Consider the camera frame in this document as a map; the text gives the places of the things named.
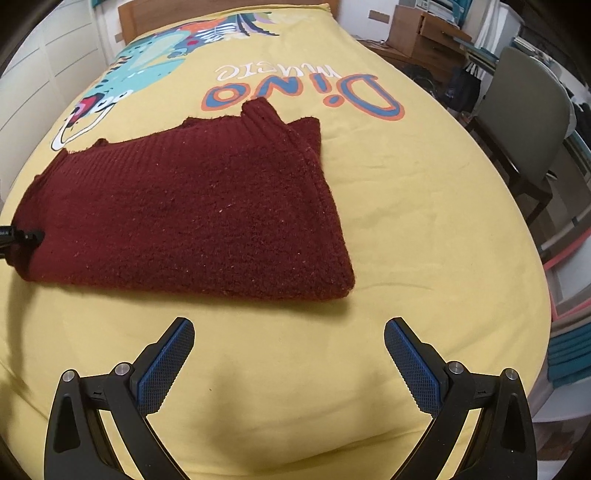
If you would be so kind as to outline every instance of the bed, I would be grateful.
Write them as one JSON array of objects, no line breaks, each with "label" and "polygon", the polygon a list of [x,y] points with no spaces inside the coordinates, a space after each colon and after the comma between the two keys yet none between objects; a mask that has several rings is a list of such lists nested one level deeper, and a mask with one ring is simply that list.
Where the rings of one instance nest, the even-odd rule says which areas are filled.
[{"label": "bed", "polygon": [[[2,263],[0,433],[41,479],[60,374],[110,371],[185,316],[196,344],[151,424],[191,479],[390,478],[430,417],[384,348],[385,322],[402,316],[443,358],[473,372],[513,367],[529,391],[550,330],[533,241],[471,137],[343,31],[327,5],[230,1],[233,9],[214,12],[225,2],[191,10],[196,3],[175,1],[189,20],[167,16],[164,0],[122,9],[126,49],[41,141],[0,221],[10,223],[61,148],[141,137],[188,116],[236,115],[262,95],[285,122],[320,119],[324,175],[356,286],[324,303],[121,293],[26,283]],[[151,23],[158,18],[165,24]],[[452,476],[476,415],[443,477]]]}]

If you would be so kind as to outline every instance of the shelf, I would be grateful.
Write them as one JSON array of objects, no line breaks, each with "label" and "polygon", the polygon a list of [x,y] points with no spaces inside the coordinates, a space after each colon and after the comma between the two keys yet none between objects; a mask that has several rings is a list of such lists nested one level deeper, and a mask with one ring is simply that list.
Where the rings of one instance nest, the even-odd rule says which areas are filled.
[{"label": "shelf", "polygon": [[542,462],[538,460],[538,480],[552,480],[560,471],[566,460]]},{"label": "shelf", "polygon": [[588,415],[591,415],[591,377],[556,388],[532,421],[565,421]]}]

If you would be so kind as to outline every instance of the wooden drawer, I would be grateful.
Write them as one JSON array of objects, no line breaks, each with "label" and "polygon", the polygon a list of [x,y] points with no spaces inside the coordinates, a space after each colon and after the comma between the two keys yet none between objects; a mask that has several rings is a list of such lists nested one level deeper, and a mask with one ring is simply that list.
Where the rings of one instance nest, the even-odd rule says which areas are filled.
[{"label": "wooden drawer", "polygon": [[430,40],[455,50],[458,53],[462,53],[462,49],[460,48],[460,44],[452,37],[458,37],[465,41],[472,41],[469,35],[465,34],[457,27],[454,27],[454,25],[450,25],[445,20],[432,15],[423,15],[418,33],[419,35],[429,38]]},{"label": "wooden drawer", "polygon": [[460,44],[452,37],[472,41],[469,35],[439,17],[419,8],[397,5],[386,43],[409,57],[415,56],[415,50],[420,48],[421,40],[425,39],[462,53]]},{"label": "wooden drawer", "polygon": [[439,69],[429,62],[424,62],[421,60],[413,59],[411,57],[407,57],[402,52],[394,50],[391,47],[376,45],[371,41],[360,40],[359,42],[366,48],[373,51],[374,53],[377,53],[389,64],[394,65],[398,70],[402,70],[404,67],[408,65],[419,65],[429,70],[433,74],[435,81],[442,83],[444,85],[448,84],[448,82],[452,78],[451,70]]},{"label": "wooden drawer", "polygon": [[417,38],[411,58],[421,60],[441,70],[462,67],[466,61],[463,53],[425,37]]}]

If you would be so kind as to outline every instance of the ribbed knit texture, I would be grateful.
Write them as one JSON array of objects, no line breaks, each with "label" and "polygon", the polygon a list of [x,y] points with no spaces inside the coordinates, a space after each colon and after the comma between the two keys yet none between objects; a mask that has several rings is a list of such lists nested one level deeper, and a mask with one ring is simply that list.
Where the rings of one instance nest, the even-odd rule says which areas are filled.
[{"label": "ribbed knit texture", "polygon": [[319,160],[320,123],[264,98],[119,144],[60,151],[13,219],[41,229],[25,280],[258,299],[344,297],[355,278]]}]

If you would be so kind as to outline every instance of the maroon knit sweater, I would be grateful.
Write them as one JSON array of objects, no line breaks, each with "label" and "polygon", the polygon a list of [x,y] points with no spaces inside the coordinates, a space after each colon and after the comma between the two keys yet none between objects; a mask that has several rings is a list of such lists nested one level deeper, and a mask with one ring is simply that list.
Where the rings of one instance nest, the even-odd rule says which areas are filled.
[{"label": "maroon knit sweater", "polygon": [[355,278],[319,161],[320,124],[264,98],[240,116],[60,151],[14,216],[41,229],[25,280],[258,299],[344,297]]}]

